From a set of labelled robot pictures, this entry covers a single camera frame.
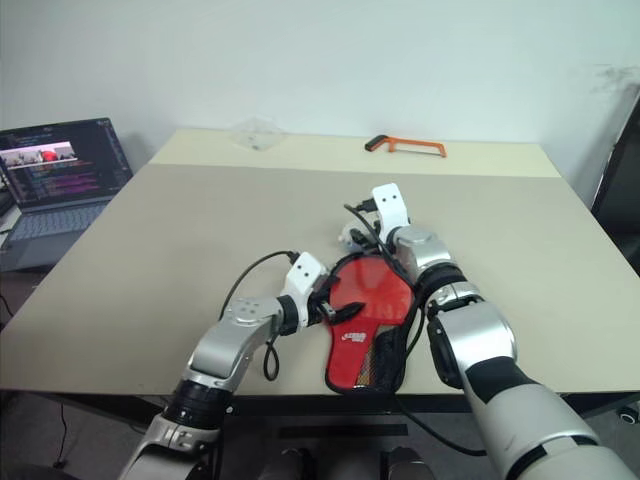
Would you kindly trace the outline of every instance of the beige table surface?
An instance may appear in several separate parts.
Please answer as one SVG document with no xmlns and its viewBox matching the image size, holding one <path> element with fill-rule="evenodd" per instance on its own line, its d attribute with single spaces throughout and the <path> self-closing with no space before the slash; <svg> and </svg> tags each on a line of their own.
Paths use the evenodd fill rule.
<svg viewBox="0 0 640 480">
<path fill-rule="evenodd" d="M 509 318 L 529 375 L 565 392 L 640 389 L 640 280 L 538 147 L 452 144 L 444 160 L 367 157 L 363 141 L 289 137 L 255 152 L 225 133 L 179 131 L 3 331 L 0 387 L 171 392 L 246 265 L 282 248 L 333 263 L 342 255 L 337 235 L 351 220 L 342 204 L 394 181 L 412 221 L 437 231 Z M 325 161 L 332 151 L 337 159 Z M 356 171 L 374 157 L 378 173 Z M 313 169 L 300 165 L 305 158 Z M 359 160 L 345 167 L 349 158 Z M 323 162 L 332 171 L 320 171 Z M 505 169 L 510 175 L 500 174 Z M 273 260 L 240 293 L 275 295 L 286 271 Z M 321 325 L 279 339 L 278 380 L 262 378 L 261 349 L 238 393 L 330 394 L 329 343 Z M 452 391 L 438 380 L 423 335 L 401 392 Z"/>
</svg>

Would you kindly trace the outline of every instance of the laptop keyboard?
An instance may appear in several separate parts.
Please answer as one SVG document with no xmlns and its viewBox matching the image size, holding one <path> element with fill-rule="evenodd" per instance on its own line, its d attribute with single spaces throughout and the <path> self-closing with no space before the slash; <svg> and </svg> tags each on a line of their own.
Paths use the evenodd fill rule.
<svg viewBox="0 0 640 480">
<path fill-rule="evenodd" d="M 14 228 L 11 240 L 56 235 L 86 230 L 100 215 L 106 204 L 69 208 L 24 216 Z"/>
</svg>

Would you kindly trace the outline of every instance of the white wall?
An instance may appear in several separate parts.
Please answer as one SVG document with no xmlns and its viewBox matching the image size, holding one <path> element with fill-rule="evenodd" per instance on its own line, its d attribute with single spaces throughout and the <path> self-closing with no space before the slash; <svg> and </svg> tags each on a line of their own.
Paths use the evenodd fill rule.
<svg viewBox="0 0 640 480">
<path fill-rule="evenodd" d="M 257 114 L 539 142 L 587 199 L 640 81 L 636 0 L 0 2 L 2 125 L 110 116 L 134 167 L 178 126 Z"/>
</svg>

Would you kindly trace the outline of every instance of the printed logo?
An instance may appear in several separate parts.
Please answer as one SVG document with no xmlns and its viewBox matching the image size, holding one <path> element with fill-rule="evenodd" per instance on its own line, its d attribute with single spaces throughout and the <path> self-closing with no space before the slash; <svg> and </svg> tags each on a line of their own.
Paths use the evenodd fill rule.
<svg viewBox="0 0 640 480">
<path fill-rule="evenodd" d="M 352 342 L 355 343 L 363 343 L 365 338 L 367 338 L 367 334 L 363 333 L 363 332 L 351 332 L 351 333 L 345 333 L 344 335 L 342 335 L 342 340 L 351 340 Z"/>
</svg>

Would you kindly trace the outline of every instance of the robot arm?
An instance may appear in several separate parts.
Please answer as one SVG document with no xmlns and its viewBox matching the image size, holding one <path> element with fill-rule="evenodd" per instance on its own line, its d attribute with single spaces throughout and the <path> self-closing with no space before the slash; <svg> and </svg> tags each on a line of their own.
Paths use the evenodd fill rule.
<svg viewBox="0 0 640 480">
<path fill-rule="evenodd" d="M 404 204 L 397 186 L 379 189 L 385 196 L 374 190 L 373 201 L 381 240 L 395 252 L 426 307 L 438 375 L 464 390 L 500 478 L 635 479 L 560 397 L 520 370 L 509 323 L 467 281 L 444 243 L 410 225 L 406 208 L 404 216 L 386 215 L 389 198 Z M 361 205 L 372 211 L 370 202 Z M 396 205 L 394 211 L 402 208 Z"/>
<path fill-rule="evenodd" d="M 290 335 L 320 321 L 321 306 L 314 304 L 312 294 L 326 273 L 305 252 L 289 270 L 280 296 L 233 301 L 196 346 L 171 403 L 153 419 L 120 479 L 185 479 L 206 473 L 202 457 L 220 434 L 253 353 L 275 335 Z"/>
</svg>

